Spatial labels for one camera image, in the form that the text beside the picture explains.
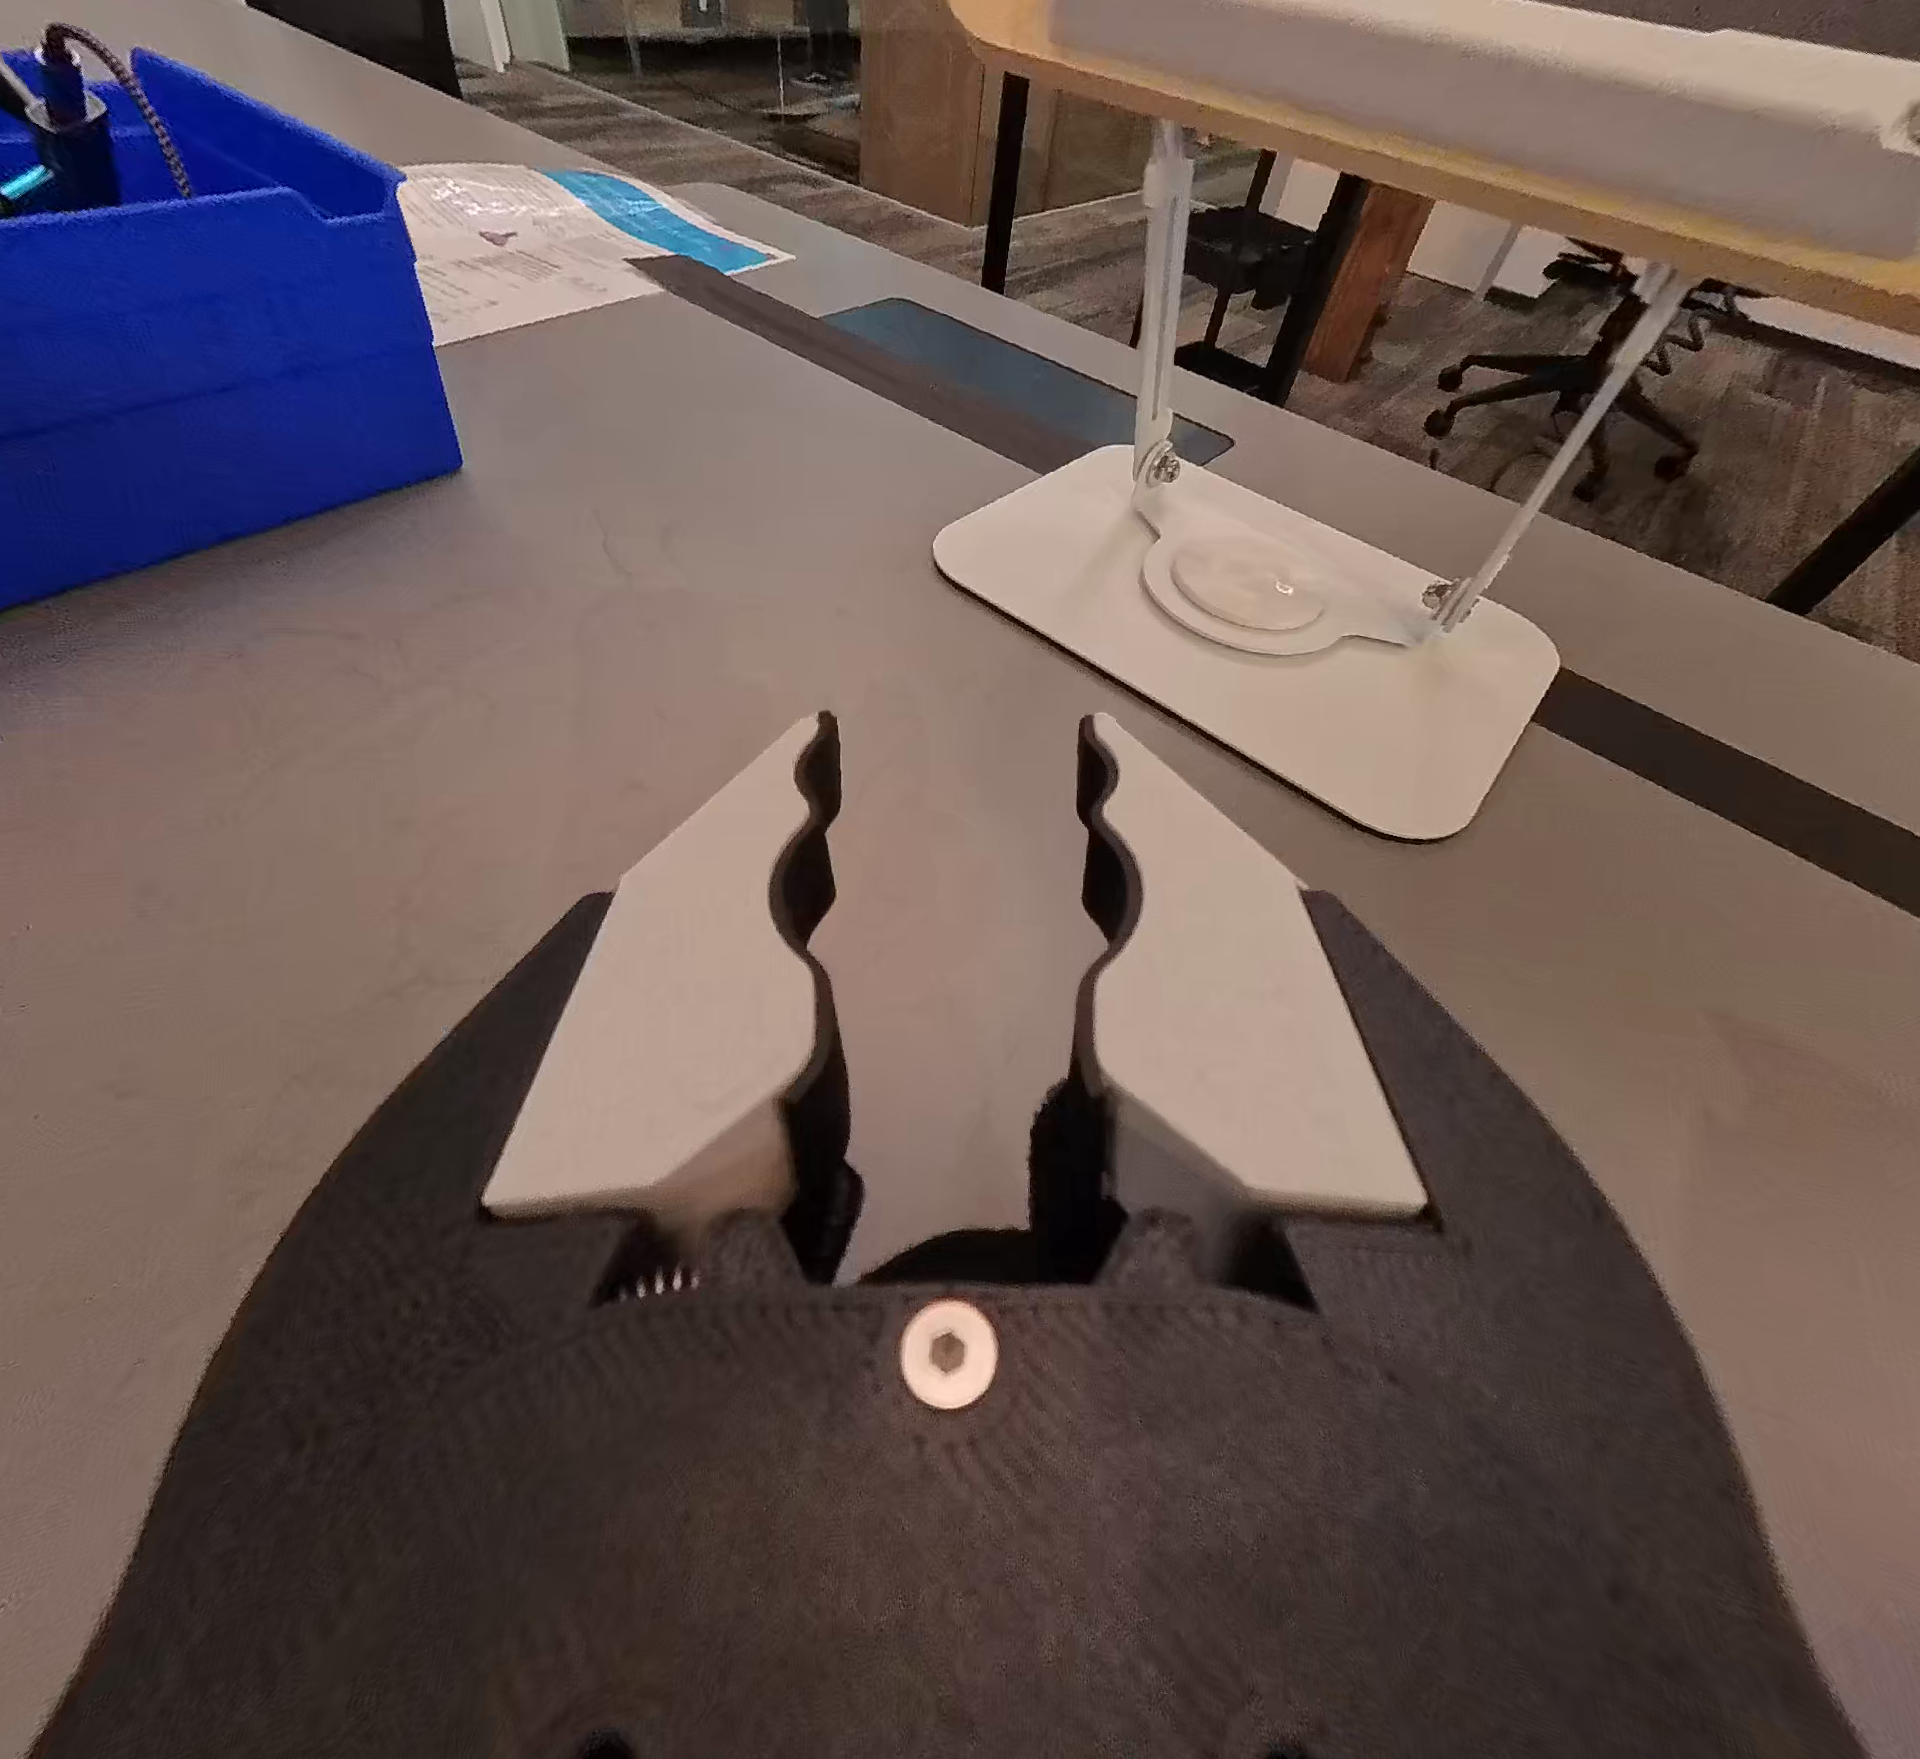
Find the blue plastic storage bin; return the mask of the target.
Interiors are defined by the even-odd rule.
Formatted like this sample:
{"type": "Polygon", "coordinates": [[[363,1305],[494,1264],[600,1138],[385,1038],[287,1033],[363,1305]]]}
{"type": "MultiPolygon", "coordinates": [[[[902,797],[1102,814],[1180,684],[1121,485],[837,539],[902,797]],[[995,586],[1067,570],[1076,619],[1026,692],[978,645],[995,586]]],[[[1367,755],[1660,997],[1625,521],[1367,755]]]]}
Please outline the blue plastic storage bin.
{"type": "Polygon", "coordinates": [[[5,51],[5,609],[462,466],[400,183],[155,51],[5,51]]]}

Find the black office chair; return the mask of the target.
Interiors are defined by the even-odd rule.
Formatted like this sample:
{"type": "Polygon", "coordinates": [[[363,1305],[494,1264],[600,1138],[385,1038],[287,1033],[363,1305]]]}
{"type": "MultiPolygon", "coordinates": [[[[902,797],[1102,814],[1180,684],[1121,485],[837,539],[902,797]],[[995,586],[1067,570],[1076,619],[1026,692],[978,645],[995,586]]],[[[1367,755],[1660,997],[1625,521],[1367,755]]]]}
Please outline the black office chair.
{"type": "Polygon", "coordinates": [[[1307,368],[1322,318],[1330,313],[1371,187],[1356,174],[1340,174],[1326,211],[1309,231],[1260,208],[1277,157],[1269,150],[1260,153],[1240,206],[1207,208],[1192,216],[1187,278],[1213,291],[1213,310],[1205,337],[1180,345],[1174,361],[1205,380],[1285,407],[1307,368]],[[1263,361],[1236,356],[1219,342],[1236,298],[1283,313],[1263,361]]]}
{"type": "MultiPolygon", "coordinates": [[[[1458,360],[1445,368],[1436,380],[1436,386],[1450,394],[1450,402],[1429,416],[1424,434],[1430,440],[1445,440],[1456,418],[1470,407],[1515,403],[1540,395],[1552,398],[1554,419],[1579,416],[1597,398],[1618,350],[1623,348],[1642,318],[1644,303],[1634,292],[1636,278],[1636,268],[1628,266],[1619,252],[1583,241],[1567,243],[1561,255],[1549,263],[1548,280],[1618,295],[1592,345],[1581,352],[1473,353],[1458,360]]],[[[1613,419],[1645,427],[1667,444],[1669,449],[1655,463],[1658,479],[1678,480],[1690,473],[1699,454],[1699,440],[1669,418],[1648,395],[1644,380],[1645,375],[1667,377],[1672,371],[1672,356],[1700,352],[1713,325],[1738,318],[1741,303],[1756,296],[1754,288],[1718,278],[1692,287],[1669,320],[1669,331],[1651,348],[1640,369],[1623,384],[1606,421],[1593,427],[1588,440],[1590,471],[1572,488],[1578,501],[1597,502],[1610,482],[1607,427],[1613,419]]]]}

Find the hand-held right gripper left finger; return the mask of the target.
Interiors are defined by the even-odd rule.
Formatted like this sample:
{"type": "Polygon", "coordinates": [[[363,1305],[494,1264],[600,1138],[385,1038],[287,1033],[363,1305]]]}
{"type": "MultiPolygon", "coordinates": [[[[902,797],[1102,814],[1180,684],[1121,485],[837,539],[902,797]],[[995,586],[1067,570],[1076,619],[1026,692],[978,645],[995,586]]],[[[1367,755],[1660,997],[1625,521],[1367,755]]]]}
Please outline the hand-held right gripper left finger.
{"type": "Polygon", "coordinates": [[[845,1056],[814,938],[837,900],[837,720],[789,727],[612,891],[483,1193],[494,1218],[827,1204],[845,1056]]]}

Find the printed paper sheet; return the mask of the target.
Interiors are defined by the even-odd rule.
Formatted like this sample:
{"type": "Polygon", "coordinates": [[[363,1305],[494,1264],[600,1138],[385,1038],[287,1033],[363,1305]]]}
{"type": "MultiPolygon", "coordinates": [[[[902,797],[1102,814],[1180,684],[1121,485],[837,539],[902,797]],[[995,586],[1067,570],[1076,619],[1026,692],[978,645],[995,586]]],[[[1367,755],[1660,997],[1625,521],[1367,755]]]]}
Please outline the printed paper sheet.
{"type": "Polygon", "coordinates": [[[397,206],[438,350],[646,298],[656,258],[730,277],[789,261],[669,191],[598,169],[423,163],[404,172],[397,206]]]}

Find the wooden book stand white base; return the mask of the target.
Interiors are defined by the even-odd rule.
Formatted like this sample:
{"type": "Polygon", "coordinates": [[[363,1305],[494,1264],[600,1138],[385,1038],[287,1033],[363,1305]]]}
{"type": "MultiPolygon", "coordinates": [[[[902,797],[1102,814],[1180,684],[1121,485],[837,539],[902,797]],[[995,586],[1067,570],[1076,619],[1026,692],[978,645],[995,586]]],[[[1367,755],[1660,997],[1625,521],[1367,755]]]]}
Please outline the wooden book stand white base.
{"type": "Polygon", "coordinates": [[[1007,75],[1154,125],[1134,434],[943,528],[943,576],[1331,812],[1463,832],[1560,668],[1492,582],[1692,287],[1916,332],[1915,61],[1536,0],[949,0],[1007,75]],[[1174,449],[1194,136],[1642,263],[1640,322],[1454,580],[1174,449]]]}

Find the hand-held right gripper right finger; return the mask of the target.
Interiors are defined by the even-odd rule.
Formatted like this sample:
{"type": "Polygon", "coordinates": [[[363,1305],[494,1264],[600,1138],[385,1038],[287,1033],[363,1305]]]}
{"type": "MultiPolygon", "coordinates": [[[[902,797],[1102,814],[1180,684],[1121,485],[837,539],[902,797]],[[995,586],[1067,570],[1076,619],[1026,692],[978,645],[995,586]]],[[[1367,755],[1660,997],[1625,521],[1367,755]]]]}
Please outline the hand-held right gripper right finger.
{"type": "Polygon", "coordinates": [[[1087,913],[1078,1065],[1125,1208],[1415,1218],[1412,1149],[1305,886],[1111,715],[1084,720],[1087,913]]]}

